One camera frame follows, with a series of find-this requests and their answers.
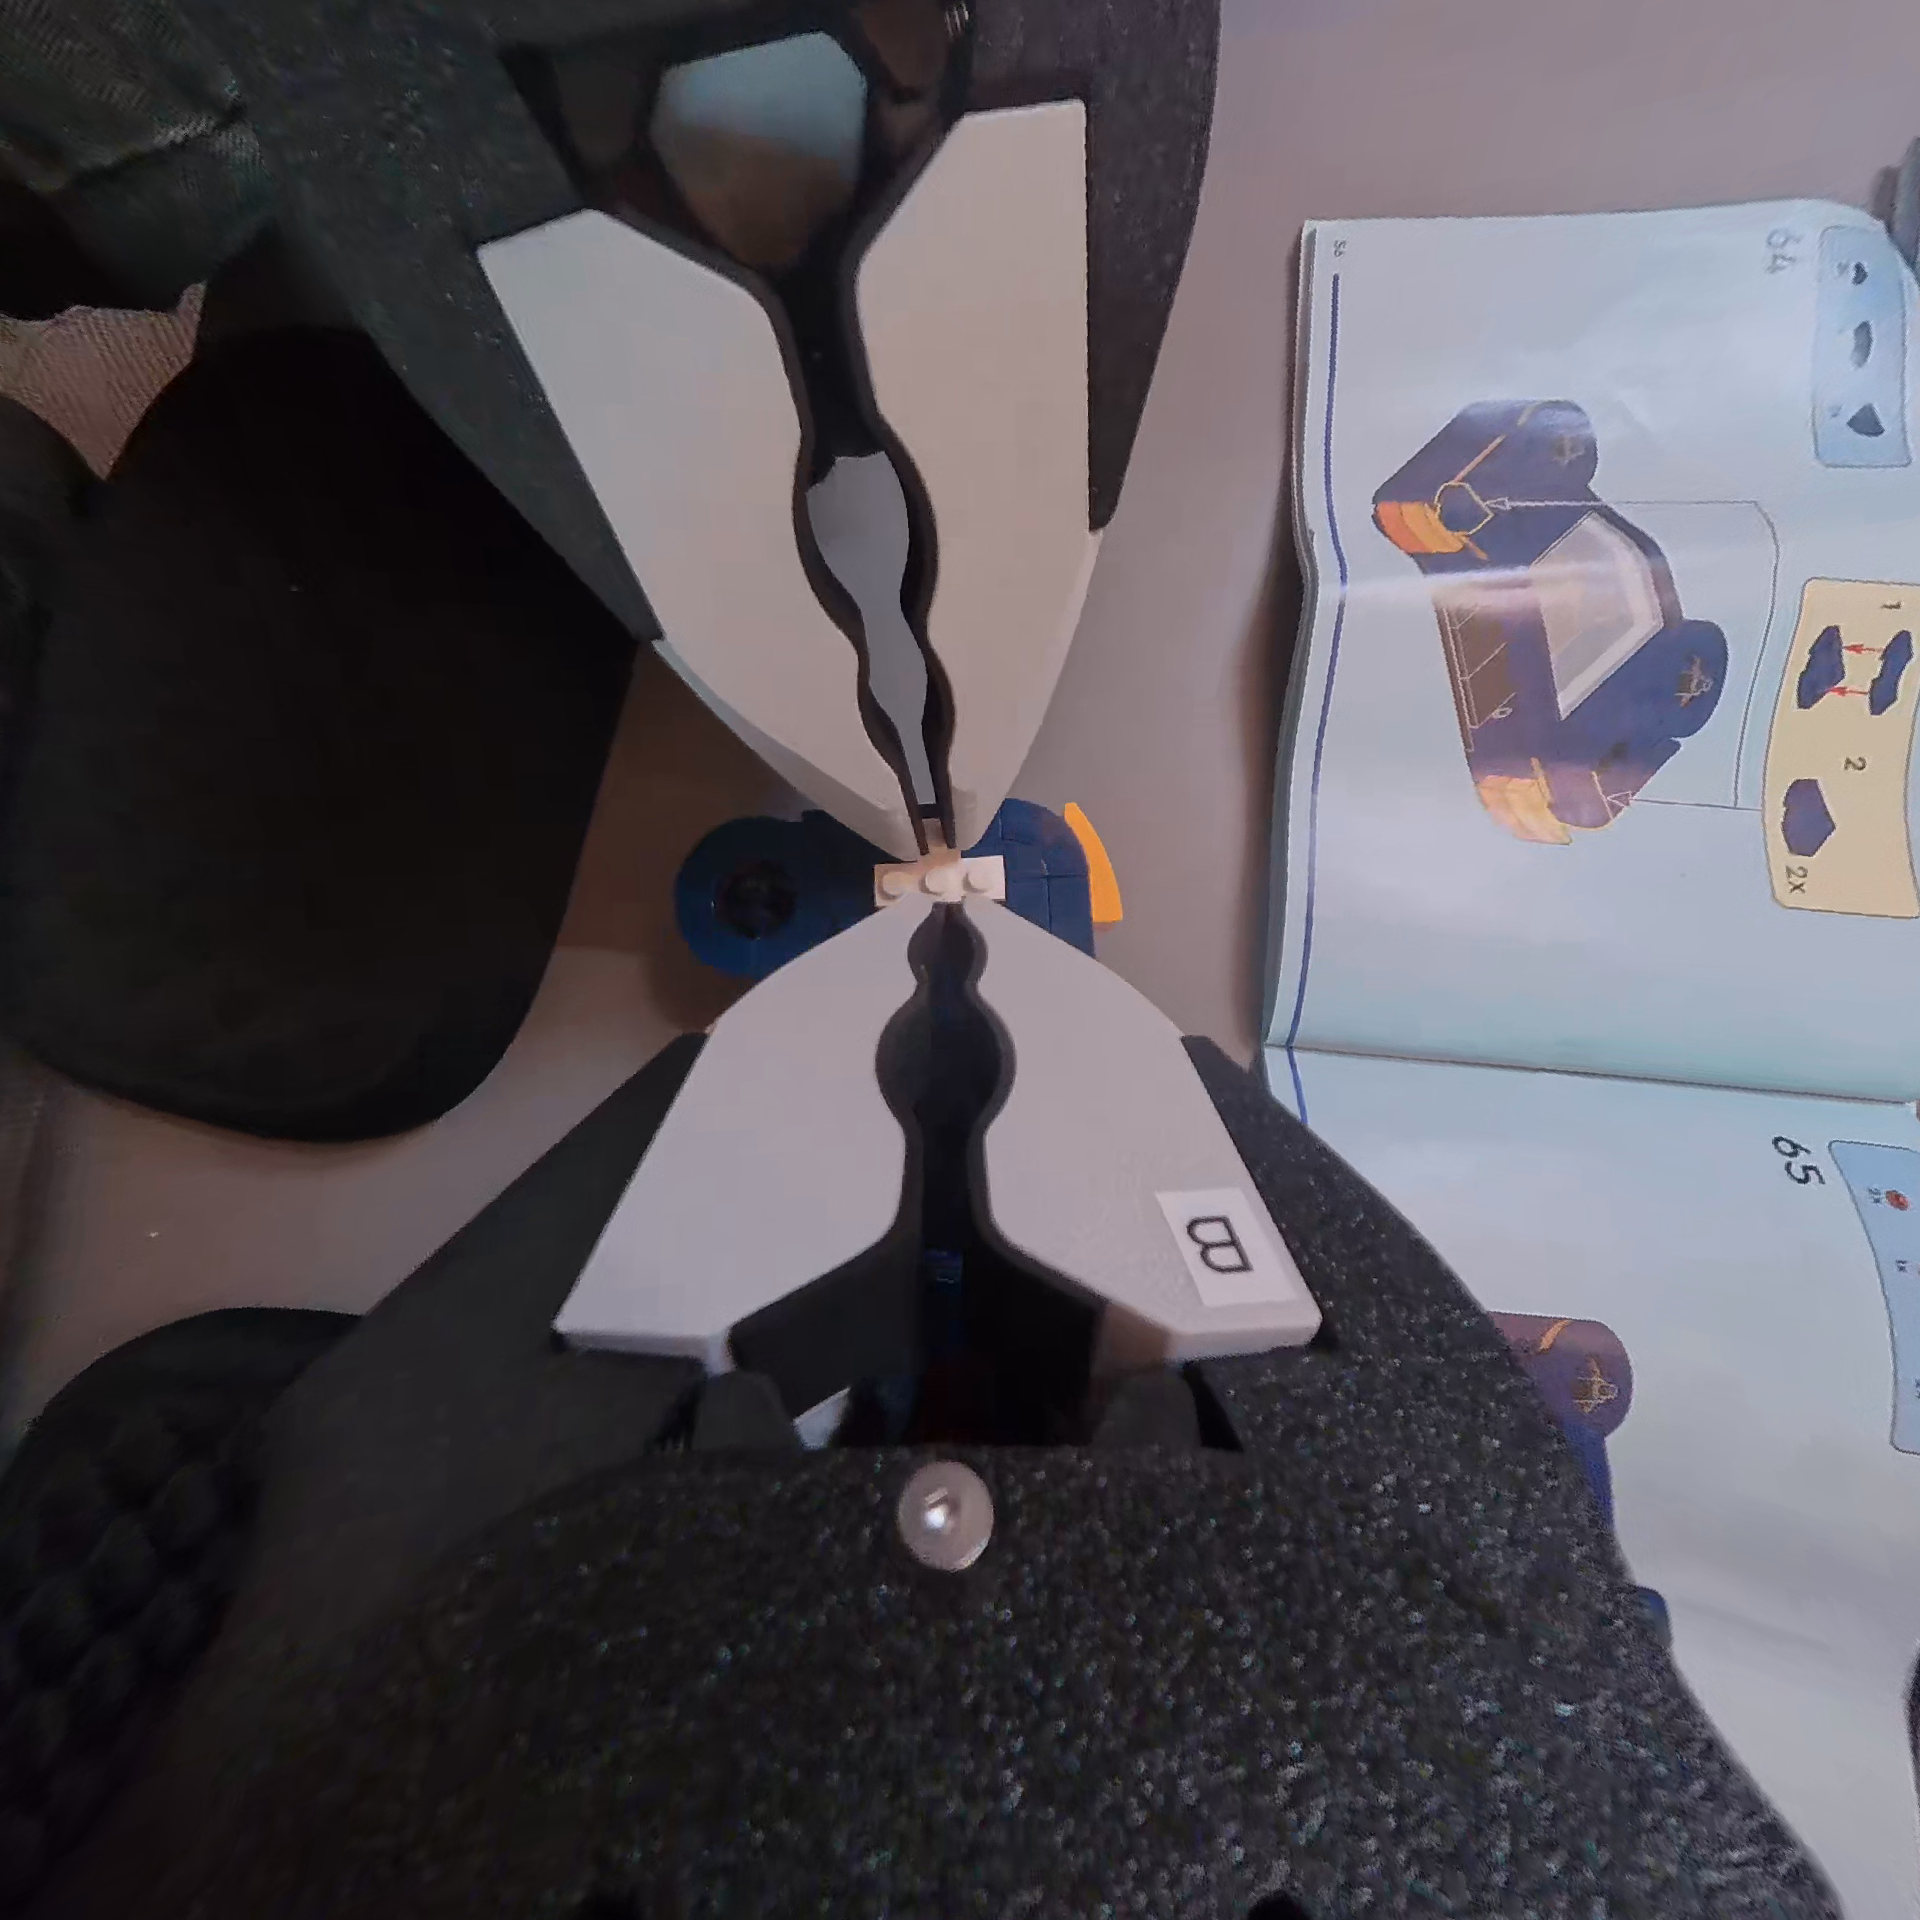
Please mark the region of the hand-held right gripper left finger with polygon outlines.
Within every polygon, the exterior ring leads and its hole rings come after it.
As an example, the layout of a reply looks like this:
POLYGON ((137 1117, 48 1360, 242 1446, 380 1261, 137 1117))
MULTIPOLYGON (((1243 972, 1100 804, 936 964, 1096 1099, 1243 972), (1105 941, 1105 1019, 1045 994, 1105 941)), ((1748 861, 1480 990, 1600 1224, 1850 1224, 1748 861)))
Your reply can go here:
POLYGON ((906 1130, 881 1037, 920 987, 932 907, 876 909, 714 1021, 553 1320, 568 1346, 726 1372, 757 1312, 894 1227, 906 1130))

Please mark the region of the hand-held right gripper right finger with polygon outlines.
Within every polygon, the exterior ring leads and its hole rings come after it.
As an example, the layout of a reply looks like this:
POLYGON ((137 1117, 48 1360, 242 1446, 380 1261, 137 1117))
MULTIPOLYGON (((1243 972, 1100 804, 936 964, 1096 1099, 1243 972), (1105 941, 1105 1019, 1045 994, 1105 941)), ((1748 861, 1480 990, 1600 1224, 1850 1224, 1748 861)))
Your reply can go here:
POLYGON ((1092 1307, 1092 1364, 1313 1341, 1324 1315, 1180 1029, 1004 906, 966 921, 1004 1059, 978 1146, 988 1227, 1092 1307))

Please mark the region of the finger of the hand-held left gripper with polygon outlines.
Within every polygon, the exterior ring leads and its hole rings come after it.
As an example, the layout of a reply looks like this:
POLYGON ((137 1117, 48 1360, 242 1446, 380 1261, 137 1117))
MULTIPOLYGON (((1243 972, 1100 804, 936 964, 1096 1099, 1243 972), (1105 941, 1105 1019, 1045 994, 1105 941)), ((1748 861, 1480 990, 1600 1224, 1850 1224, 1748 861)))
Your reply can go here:
POLYGON ((860 616, 810 531, 810 421, 764 285, 600 209, 476 260, 666 664, 804 801, 888 854, 920 854, 898 748, 861 707, 860 616))
POLYGON ((824 806, 878 848, 966 848, 1066 669, 1102 533, 1090 485, 1089 107, 966 113, 860 237, 854 421, 818 540, 860 629, 854 733, 881 798, 824 806))

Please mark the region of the white cross brick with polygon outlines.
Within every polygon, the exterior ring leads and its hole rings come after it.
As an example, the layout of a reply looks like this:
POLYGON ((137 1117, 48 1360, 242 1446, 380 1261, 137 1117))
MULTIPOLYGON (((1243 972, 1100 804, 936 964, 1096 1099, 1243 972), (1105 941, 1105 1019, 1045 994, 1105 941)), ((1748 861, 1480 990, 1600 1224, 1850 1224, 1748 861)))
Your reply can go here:
POLYGON ((937 906, 971 906, 1005 900, 1004 854, 965 854, 937 848, 907 861, 882 861, 874 869, 872 899, 876 907, 925 899, 937 906))

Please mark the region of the instruction booklet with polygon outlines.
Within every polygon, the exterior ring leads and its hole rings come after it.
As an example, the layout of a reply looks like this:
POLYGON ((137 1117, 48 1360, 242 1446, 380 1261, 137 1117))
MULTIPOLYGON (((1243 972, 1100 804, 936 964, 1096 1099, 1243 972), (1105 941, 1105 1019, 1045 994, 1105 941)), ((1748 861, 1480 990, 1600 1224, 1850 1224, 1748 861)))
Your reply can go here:
POLYGON ((1304 234, 1264 1066, 1686 1648, 1916 1666, 1916 278, 1819 198, 1304 234))

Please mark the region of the person's left forearm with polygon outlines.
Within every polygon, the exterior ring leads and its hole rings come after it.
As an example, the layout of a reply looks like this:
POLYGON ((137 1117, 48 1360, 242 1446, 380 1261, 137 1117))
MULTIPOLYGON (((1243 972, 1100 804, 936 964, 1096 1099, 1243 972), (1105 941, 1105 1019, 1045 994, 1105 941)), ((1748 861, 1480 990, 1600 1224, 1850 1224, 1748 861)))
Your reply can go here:
POLYGON ((210 290, 214 336, 356 329, 282 221, 226 59, 178 4, 3 4, 3 310, 164 314, 210 290))

